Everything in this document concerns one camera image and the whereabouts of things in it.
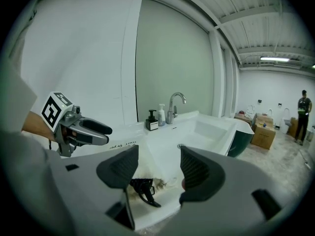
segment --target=fluorescent light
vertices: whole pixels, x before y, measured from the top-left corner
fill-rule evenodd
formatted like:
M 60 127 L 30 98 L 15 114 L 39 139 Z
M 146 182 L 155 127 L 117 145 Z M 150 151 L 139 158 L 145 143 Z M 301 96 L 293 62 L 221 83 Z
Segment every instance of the fluorescent light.
M 288 62 L 290 59 L 288 59 L 288 58 L 280 58 L 280 57 L 260 57 L 260 60 Z

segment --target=sink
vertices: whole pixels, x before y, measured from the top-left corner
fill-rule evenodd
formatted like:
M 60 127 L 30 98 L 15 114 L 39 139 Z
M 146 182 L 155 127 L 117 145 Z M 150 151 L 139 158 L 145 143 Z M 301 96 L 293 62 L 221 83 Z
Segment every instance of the sink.
M 113 128 L 108 144 L 79 147 L 72 157 L 139 145 L 139 166 L 148 164 L 151 174 L 168 183 L 154 195 L 160 208 L 150 206 L 140 199 L 130 200 L 135 229 L 140 230 L 180 209 L 179 197 L 184 192 L 181 186 L 184 175 L 180 169 L 180 145 L 227 155 L 236 130 L 237 123 L 234 121 L 194 111 L 178 115 L 173 124 L 165 124 L 153 131 L 148 131 L 144 122 Z

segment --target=chrome faucet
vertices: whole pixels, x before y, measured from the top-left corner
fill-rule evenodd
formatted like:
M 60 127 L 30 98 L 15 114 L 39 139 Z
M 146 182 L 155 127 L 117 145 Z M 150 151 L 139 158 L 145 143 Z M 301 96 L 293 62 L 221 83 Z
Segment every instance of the chrome faucet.
M 186 98 L 181 92 L 176 92 L 176 93 L 172 94 L 171 99 L 169 100 L 169 109 L 167 111 L 167 118 L 166 118 L 167 124 L 172 124 L 173 118 L 176 118 L 178 115 L 176 106 L 174 106 L 174 111 L 173 111 L 173 99 L 176 95 L 181 97 L 181 99 L 183 100 L 183 104 L 186 104 Z

